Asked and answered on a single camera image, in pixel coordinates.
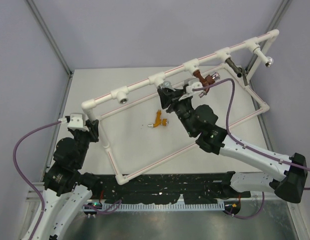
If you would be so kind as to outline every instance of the orange valve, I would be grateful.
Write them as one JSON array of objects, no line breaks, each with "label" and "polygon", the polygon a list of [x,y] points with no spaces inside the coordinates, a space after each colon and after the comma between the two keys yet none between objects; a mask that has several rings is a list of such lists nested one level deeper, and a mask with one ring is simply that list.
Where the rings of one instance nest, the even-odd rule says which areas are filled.
[{"label": "orange valve", "polygon": [[148,127],[149,127],[149,128],[156,128],[156,127],[158,127],[159,125],[167,126],[168,123],[169,123],[169,122],[168,122],[168,119],[166,119],[166,118],[160,119],[160,116],[161,116],[161,110],[158,110],[158,111],[157,111],[157,116],[156,116],[155,123],[149,124]]}]

